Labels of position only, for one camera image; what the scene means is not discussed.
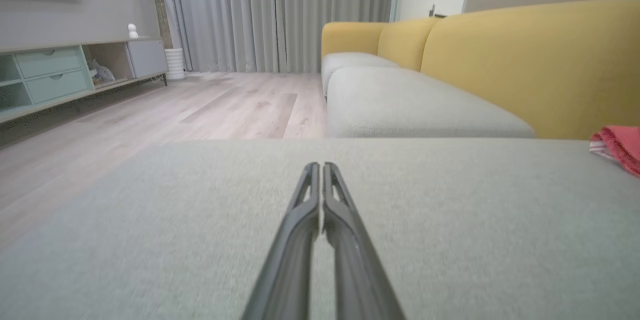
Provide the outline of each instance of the tv stand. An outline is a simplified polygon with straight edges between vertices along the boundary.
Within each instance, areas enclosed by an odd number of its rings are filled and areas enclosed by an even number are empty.
[[[96,59],[115,81],[95,83],[87,62]],[[65,44],[0,53],[0,123],[106,90],[146,81],[167,85],[160,39]]]

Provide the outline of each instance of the sofa armrest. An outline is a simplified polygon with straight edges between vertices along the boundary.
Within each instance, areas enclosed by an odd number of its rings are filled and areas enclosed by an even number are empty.
[[[322,57],[336,52],[378,54],[380,32],[387,23],[327,23],[322,28]]]

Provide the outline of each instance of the sheer curtain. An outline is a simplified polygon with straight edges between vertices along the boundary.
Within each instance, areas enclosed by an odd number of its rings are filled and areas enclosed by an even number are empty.
[[[391,0],[175,0],[187,69],[319,72],[331,21],[386,22]]]

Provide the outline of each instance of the white figurine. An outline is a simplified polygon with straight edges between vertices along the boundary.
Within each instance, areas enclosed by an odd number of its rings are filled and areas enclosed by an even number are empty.
[[[128,24],[128,37],[130,39],[137,39],[139,37],[136,30],[137,28],[134,24]]]

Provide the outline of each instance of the drawer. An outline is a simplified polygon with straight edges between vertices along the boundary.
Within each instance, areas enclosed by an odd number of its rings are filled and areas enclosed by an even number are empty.
[[[33,103],[41,103],[86,90],[88,87],[83,72],[75,71],[27,81],[27,88]]]
[[[24,78],[80,68],[76,48],[48,49],[15,56]]]

